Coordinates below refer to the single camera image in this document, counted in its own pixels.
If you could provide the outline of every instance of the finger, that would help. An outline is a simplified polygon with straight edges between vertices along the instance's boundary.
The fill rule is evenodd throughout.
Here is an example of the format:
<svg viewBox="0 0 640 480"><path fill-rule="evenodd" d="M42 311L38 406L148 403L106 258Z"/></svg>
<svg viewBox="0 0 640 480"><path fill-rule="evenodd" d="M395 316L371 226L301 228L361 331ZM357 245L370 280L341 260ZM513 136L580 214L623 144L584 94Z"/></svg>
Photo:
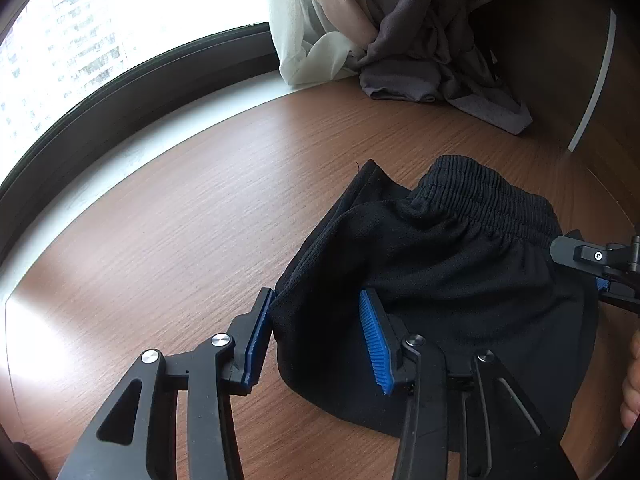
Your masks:
<svg viewBox="0 0 640 480"><path fill-rule="evenodd" d="M633 389L627 379L622 383L622 396L625 399L626 406L638 415L640 413L640 392Z"/></svg>
<svg viewBox="0 0 640 480"><path fill-rule="evenodd" d="M631 355L634 359L640 359L640 330L636 330L631 338Z"/></svg>
<svg viewBox="0 0 640 480"><path fill-rule="evenodd" d="M630 430L634 426L637 418L638 416L632 412L626 404L620 406L620 419L622 420L622 425L627 430Z"/></svg>
<svg viewBox="0 0 640 480"><path fill-rule="evenodd" d="M640 392L640 360L633 361L626 371L626 378L631 387Z"/></svg>

